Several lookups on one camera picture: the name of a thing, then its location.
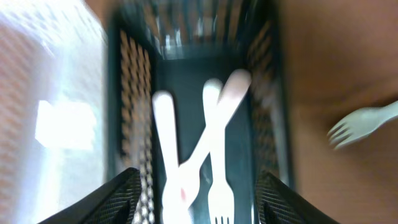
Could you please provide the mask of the white plastic spoon group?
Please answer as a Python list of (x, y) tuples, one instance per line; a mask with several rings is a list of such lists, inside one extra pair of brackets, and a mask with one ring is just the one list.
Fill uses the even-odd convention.
[(206, 124), (192, 155), (179, 164), (178, 171), (183, 193), (183, 203), (188, 208), (198, 195), (200, 188), (199, 170), (210, 152), (210, 144), (225, 129), (251, 84), (251, 75), (243, 69), (235, 70), (225, 83), (216, 108), (211, 112), (210, 123)]

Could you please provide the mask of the white plastic fork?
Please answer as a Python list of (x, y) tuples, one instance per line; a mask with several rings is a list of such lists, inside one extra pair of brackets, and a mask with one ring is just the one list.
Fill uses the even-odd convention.
[[(203, 87), (203, 111), (206, 124), (216, 108), (223, 84), (216, 78), (209, 79)], [(225, 130), (210, 144), (213, 183), (208, 192), (208, 209), (212, 224), (234, 224), (234, 193), (226, 180)]]
[(157, 91), (152, 97), (152, 106), (166, 176), (162, 191), (162, 219), (164, 223), (189, 224), (192, 219), (188, 208), (183, 203), (178, 171), (177, 132), (173, 97), (167, 91)]

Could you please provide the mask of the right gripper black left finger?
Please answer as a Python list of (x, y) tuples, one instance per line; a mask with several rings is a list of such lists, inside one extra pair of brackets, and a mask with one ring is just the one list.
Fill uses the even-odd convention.
[(132, 223), (141, 192), (140, 172), (130, 167), (43, 223)]

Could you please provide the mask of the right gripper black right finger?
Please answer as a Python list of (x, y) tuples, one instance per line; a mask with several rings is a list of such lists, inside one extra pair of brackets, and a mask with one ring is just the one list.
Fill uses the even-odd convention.
[(338, 224), (270, 172), (259, 174), (256, 205), (261, 224)]

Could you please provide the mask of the pale green plastic fork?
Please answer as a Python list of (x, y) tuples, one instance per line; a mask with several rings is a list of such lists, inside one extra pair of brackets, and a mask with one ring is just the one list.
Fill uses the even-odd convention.
[(334, 150), (366, 138), (384, 123), (397, 119), (397, 101), (383, 107), (355, 110), (338, 121), (327, 133)]

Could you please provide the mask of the black plastic basket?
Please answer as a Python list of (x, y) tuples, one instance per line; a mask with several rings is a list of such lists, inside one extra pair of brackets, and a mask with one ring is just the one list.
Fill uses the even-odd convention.
[(205, 127), (205, 82), (225, 82), (239, 68), (251, 73), (252, 85), (226, 129), (235, 222), (257, 223), (262, 172), (295, 187), (275, 1), (123, 1), (107, 34), (108, 177), (119, 172), (118, 162), (140, 171), (134, 223), (162, 222), (166, 178), (152, 95), (172, 94), (178, 158), (186, 161)]

